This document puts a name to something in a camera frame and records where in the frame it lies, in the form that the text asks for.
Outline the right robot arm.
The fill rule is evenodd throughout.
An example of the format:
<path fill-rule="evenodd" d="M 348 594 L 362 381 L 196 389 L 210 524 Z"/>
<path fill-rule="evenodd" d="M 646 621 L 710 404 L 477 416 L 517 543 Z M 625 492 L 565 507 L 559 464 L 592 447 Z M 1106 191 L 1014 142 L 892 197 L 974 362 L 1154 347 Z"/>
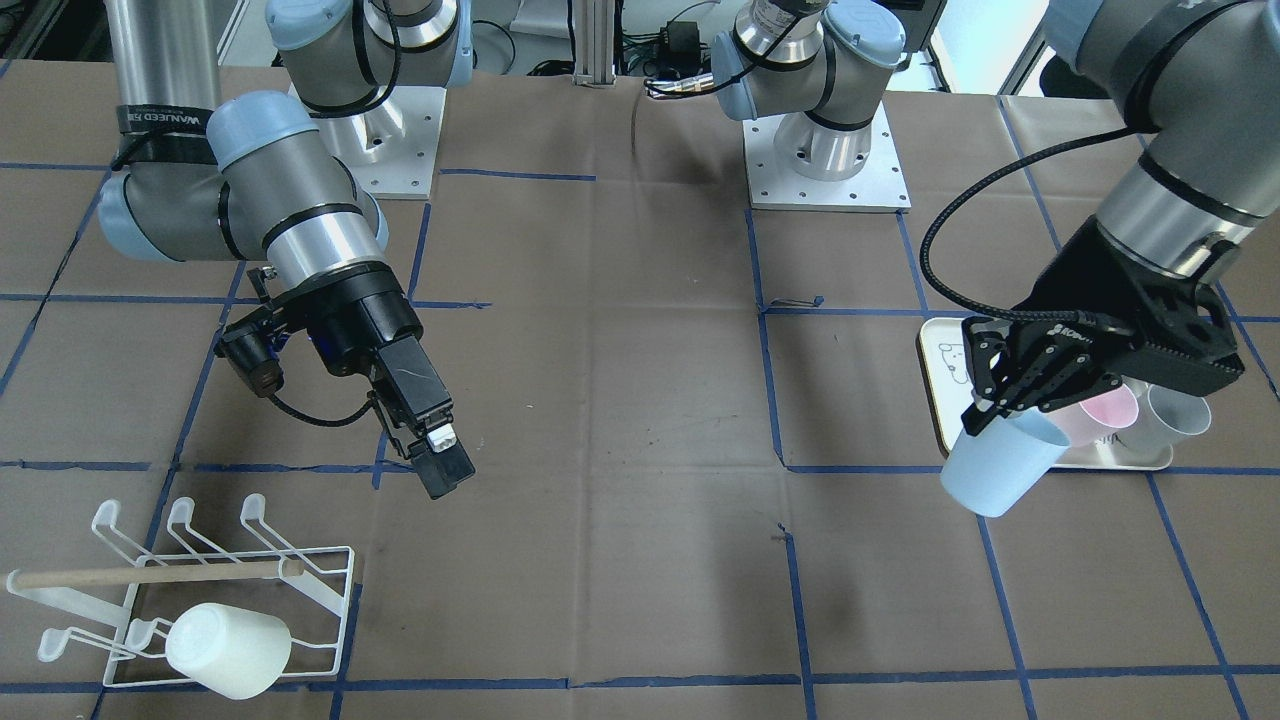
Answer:
<path fill-rule="evenodd" d="M 378 201 L 325 145 L 323 122 L 387 105 L 410 82 L 412 53 L 430 85 L 461 56 L 463 1 L 270 1 L 266 20 L 293 94 L 221 100 L 205 1 L 109 1 L 122 135 L 99 223 L 123 255 L 157 263 L 257 263 L 259 307 L 215 345 L 283 413 L 278 354 L 306 334 L 326 370 L 362 375 L 396 452 L 433 498 L 474 471 L 453 402 L 420 341 L 422 325 L 387 260 Z M 442 53 L 456 55 L 451 68 Z"/>

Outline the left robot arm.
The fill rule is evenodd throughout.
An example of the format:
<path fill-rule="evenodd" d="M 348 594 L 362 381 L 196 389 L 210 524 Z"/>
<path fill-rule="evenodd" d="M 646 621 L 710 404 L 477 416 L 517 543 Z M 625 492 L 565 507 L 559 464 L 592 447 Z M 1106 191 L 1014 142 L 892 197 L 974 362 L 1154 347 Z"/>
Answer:
<path fill-rule="evenodd" d="M 1108 91 L 1121 129 L 1055 145 L 960 193 L 920 247 L 929 284 L 964 322 L 969 436 L 997 416 L 1092 398 L 1133 378 L 1204 397 L 1244 372 L 1215 281 L 1277 210 L 1275 1 L 1053 1 L 1052 47 Z M 931 265 L 943 224 L 996 181 L 1137 135 L 1135 167 L 1015 307 L 959 293 Z"/>

